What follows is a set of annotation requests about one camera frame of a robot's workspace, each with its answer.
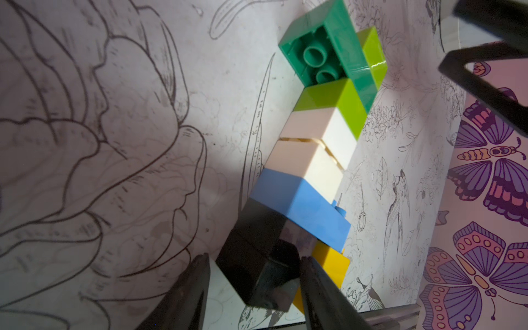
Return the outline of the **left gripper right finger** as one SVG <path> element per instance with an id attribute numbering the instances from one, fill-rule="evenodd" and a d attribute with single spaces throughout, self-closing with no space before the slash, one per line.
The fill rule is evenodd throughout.
<path id="1" fill-rule="evenodd" d="M 300 263 L 302 303 L 308 329 L 363 329 L 371 326 L 353 308 L 313 257 Z"/>

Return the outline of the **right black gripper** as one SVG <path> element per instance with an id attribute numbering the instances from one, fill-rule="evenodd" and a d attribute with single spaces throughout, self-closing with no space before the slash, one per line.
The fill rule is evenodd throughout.
<path id="1" fill-rule="evenodd" d="M 514 128 L 527 136 L 527 108 L 500 93 L 491 84 L 466 69 L 468 63 L 527 58 L 527 3 L 522 1 L 458 1 L 452 14 L 504 42 L 453 50 L 445 55 L 439 72 L 480 100 Z"/>

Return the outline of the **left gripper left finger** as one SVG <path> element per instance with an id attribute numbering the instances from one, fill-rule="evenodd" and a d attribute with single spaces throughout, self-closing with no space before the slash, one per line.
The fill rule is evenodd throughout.
<path id="1" fill-rule="evenodd" d="M 193 329 L 204 325 L 210 283 L 210 258 L 196 256 L 139 329 Z"/>

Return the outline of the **black lego brick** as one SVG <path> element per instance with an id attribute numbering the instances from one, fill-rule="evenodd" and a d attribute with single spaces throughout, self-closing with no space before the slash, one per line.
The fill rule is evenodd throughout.
<path id="1" fill-rule="evenodd" d="M 250 198 L 216 264 L 246 305 L 288 312 L 299 288 L 298 248 L 281 239 L 287 217 Z"/>

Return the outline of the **blue lego brick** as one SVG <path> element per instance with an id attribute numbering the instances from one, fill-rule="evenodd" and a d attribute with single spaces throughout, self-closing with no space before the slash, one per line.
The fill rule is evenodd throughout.
<path id="1" fill-rule="evenodd" d="M 351 224 L 301 177 L 263 169 L 250 198 L 287 217 L 334 250 L 341 252 Z"/>

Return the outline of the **lime green lego brick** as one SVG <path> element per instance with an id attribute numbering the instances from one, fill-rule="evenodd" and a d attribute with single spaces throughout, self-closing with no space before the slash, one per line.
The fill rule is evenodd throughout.
<path id="1" fill-rule="evenodd" d="M 360 139 L 367 110 L 349 78 L 306 87 L 293 111 L 337 108 L 356 140 Z"/>
<path id="2" fill-rule="evenodd" d="M 357 37 L 360 41 L 360 45 L 371 70 L 376 87 L 377 89 L 380 89 L 388 71 L 388 64 L 376 27 L 368 27 L 359 31 Z"/>

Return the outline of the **cream white lego brick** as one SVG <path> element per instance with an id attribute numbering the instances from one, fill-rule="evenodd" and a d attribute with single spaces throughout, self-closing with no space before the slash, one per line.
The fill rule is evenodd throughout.
<path id="1" fill-rule="evenodd" d="M 279 137 L 323 143 L 343 170 L 348 169 L 358 143 L 337 107 L 293 111 Z"/>

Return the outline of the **dark green lego brick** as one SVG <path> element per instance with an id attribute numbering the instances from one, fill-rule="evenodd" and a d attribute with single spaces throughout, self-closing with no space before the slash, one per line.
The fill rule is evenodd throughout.
<path id="1" fill-rule="evenodd" d="M 279 49 L 305 87 L 351 79 L 366 111 L 378 88 L 343 1 L 326 1 L 294 20 Z"/>

